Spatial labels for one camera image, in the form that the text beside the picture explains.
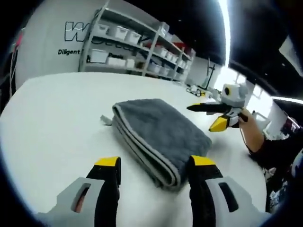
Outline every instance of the shelving unit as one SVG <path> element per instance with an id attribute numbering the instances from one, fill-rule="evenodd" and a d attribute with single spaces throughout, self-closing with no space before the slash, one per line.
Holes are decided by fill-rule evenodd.
<path id="1" fill-rule="evenodd" d="M 94 69 L 95 71 L 100 70 L 106 70 L 106 69 L 112 69 L 112 70 L 127 70 L 128 72 L 135 72 L 136 74 L 140 73 L 142 76 L 145 76 L 146 74 L 160 77 L 160 78 L 165 78 L 165 79 L 170 79 L 170 80 L 176 80 L 176 75 L 177 71 L 183 73 L 185 72 L 184 76 L 186 76 L 186 72 L 189 71 L 189 69 L 184 69 L 179 66 L 179 63 L 181 60 L 187 61 L 187 64 L 191 65 L 189 61 L 192 61 L 193 58 L 191 59 L 188 55 L 184 53 L 184 48 L 179 49 L 174 43 L 170 42 L 167 40 L 165 37 L 162 37 L 160 35 L 160 30 L 161 30 L 161 25 L 158 26 L 157 29 L 146 25 L 142 23 L 141 21 L 124 14 L 122 12 L 119 12 L 114 9 L 109 9 L 107 6 L 109 4 L 110 0 L 107 0 L 105 5 L 99 9 L 96 10 L 96 13 L 91 21 L 91 24 L 88 29 L 88 33 L 86 35 L 86 38 L 83 43 L 83 48 L 82 52 L 80 55 L 80 62 L 79 62 L 79 69 L 78 71 L 88 71 Z M 139 43 L 142 42 L 143 37 L 147 37 L 147 39 L 151 40 L 151 47 L 147 48 L 144 47 L 140 44 L 134 44 L 127 42 L 125 40 L 112 37 L 109 35 L 96 35 L 94 33 L 94 28 L 97 26 L 99 23 L 102 24 L 103 21 L 107 21 L 110 23 L 114 23 L 123 27 L 127 27 L 139 34 L 142 35 L 141 39 L 139 40 Z M 87 58 L 89 55 L 89 51 L 92 45 L 92 41 L 100 41 L 100 40 L 105 40 L 107 42 L 113 42 L 119 45 L 124 45 L 128 47 L 133 47 L 133 53 L 132 56 L 136 56 L 137 53 L 141 53 L 142 56 L 145 58 L 145 63 L 142 69 L 137 69 L 137 68 L 126 68 L 126 67 L 117 67 L 117 66 L 112 66 L 112 65 L 106 65 L 102 63 L 90 63 L 87 62 Z M 166 59 L 165 57 L 161 56 L 160 54 L 157 54 L 154 52 L 154 48 L 156 46 L 156 43 L 161 43 L 166 49 L 170 50 L 173 54 L 178 55 L 178 60 L 176 63 L 173 63 L 172 61 Z M 161 65 L 167 65 L 173 70 L 173 76 L 172 77 L 165 77 L 161 74 L 157 74 L 154 72 L 147 71 L 147 67 L 150 64 L 153 57 L 156 57 L 157 60 L 161 61 Z"/>

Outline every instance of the white table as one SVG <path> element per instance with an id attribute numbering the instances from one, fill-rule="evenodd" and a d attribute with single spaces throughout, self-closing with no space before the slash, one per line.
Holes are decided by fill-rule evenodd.
<path id="1" fill-rule="evenodd" d="M 265 209 L 261 168 L 248 157 L 238 129 L 211 133 L 217 116 L 186 109 L 202 102 L 170 81 L 113 73 L 66 73 L 28 80 L 0 117 L 1 148 L 10 177 L 33 212 L 47 212 L 56 196 L 79 176 L 86 176 L 100 157 L 120 156 L 122 182 L 117 226 L 192 226 L 189 186 L 180 193 L 155 188 L 149 176 L 116 141 L 111 127 L 116 102 L 161 98 L 213 141 L 208 156 L 223 175 L 231 176 Z"/>

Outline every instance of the gray towel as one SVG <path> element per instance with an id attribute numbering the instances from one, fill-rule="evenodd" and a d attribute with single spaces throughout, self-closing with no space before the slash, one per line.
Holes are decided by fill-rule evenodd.
<path id="1" fill-rule="evenodd" d="M 113 112 L 117 137 L 158 186 L 180 188 L 187 179 L 189 157 L 206 156 L 212 145 L 200 129 L 163 100 L 116 103 Z"/>

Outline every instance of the black ceiling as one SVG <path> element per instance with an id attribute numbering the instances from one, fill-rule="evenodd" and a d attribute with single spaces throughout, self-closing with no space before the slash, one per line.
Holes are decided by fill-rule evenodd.
<path id="1" fill-rule="evenodd" d="M 128 0 L 160 21 L 170 32 L 195 49 L 198 57 L 225 61 L 225 34 L 218 0 Z M 278 51 L 288 35 L 272 0 L 229 0 L 231 27 L 230 67 L 273 96 L 303 97 L 303 79 Z M 277 102 L 303 124 L 302 105 Z"/>

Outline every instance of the person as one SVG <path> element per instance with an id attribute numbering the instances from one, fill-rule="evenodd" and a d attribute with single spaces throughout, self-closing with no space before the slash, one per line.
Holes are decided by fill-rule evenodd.
<path id="1" fill-rule="evenodd" d="M 248 120 L 244 122 L 239 117 L 239 128 L 242 130 L 250 157 L 267 170 L 276 169 L 267 181 L 266 211 L 272 213 L 285 197 L 291 164 L 303 149 L 303 131 L 285 140 L 268 140 L 259 130 L 252 114 L 247 109 L 243 109 L 242 113 Z"/>

